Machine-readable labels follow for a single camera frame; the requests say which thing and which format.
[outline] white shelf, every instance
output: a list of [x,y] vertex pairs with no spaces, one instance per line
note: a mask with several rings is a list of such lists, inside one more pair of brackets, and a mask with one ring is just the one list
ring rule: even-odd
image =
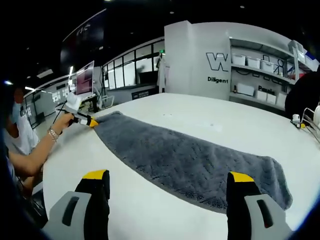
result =
[[259,68],[254,68],[254,67],[244,66],[244,65],[236,65],[236,64],[233,64],[233,63],[231,64],[231,67],[232,68],[236,68],[236,69],[240,69],[240,70],[247,70],[247,71],[250,71],[250,72],[263,74],[265,76],[272,77],[274,79],[278,79],[278,80],[284,81],[284,82],[289,83],[291,85],[294,85],[296,83],[296,81],[293,80],[293,79],[289,79],[289,78],[286,78],[284,76],[280,76],[278,74],[274,74],[272,72],[267,72],[267,71],[264,71],[264,70],[259,69]]
[[275,108],[275,109],[278,109],[278,110],[281,110],[281,111],[285,111],[284,107],[277,106],[275,104],[271,104],[271,103],[268,103],[266,101],[260,101],[259,99],[256,99],[253,96],[247,96],[247,95],[243,95],[243,94],[239,94],[239,93],[234,93],[232,91],[230,92],[229,96],[232,97],[232,98],[243,99],[243,100],[247,100],[247,101],[263,104],[263,105],[266,105],[266,106],[269,106],[271,108]]
[[232,47],[251,49],[251,50],[259,51],[262,53],[270,54],[285,60],[290,58],[295,58],[295,56],[291,52],[283,50],[276,46],[269,45],[267,43],[250,41],[246,39],[233,38],[233,37],[229,37],[229,38],[230,38],[230,43]]

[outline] ceiling light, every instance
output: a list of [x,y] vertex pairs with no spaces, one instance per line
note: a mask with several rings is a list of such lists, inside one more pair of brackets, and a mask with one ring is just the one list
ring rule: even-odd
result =
[[74,66],[71,66],[70,67],[70,72],[69,72],[69,75],[71,75],[72,74],[72,71],[74,70]]
[[50,75],[50,74],[53,74],[54,72],[49,69],[47,71],[43,71],[42,73],[38,74],[37,77],[42,79],[43,77],[47,76],[47,75]]
[[7,85],[13,85],[13,83],[10,82],[10,81],[4,81],[4,83],[7,84]]
[[29,87],[29,86],[24,87],[24,89],[26,89],[26,90],[31,90],[31,91],[35,90],[34,88]]
[[43,90],[41,90],[41,92],[46,93],[46,94],[52,94],[52,92],[50,92],[50,91],[43,91]]

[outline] bracelet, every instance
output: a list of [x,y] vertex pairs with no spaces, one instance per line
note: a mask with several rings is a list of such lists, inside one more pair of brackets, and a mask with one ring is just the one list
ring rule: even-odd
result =
[[55,132],[51,127],[48,129],[48,134],[51,136],[52,140],[56,143],[59,138],[59,134]]

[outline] white shirt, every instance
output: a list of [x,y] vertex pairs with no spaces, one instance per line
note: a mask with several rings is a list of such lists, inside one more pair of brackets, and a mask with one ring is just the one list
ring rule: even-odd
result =
[[4,144],[10,152],[29,155],[37,146],[39,138],[33,131],[26,114],[18,118],[16,126],[19,130],[19,136],[17,138],[13,138],[8,131],[4,129]]

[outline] yellow label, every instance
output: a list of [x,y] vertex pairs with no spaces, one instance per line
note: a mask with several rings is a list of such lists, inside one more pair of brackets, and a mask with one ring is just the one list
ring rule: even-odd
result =
[[102,179],[102,175],[104,174],[106,170],[98,170],[98,171],[91,171],[88,172],[86,175],[84,175],[83,179]]
[[89,127],[93,128],[93,127],[98,126],[98,125],[99,125],[99,123],[97,123],[97,122],[92,118]]
[[249,175],[244,174],[244,173],[239,173],[239,172],[235,172],[235,171],[231,171],[230,173],[232,173],[235,183],[254,182],[255,181],[252,177],[250,177]]

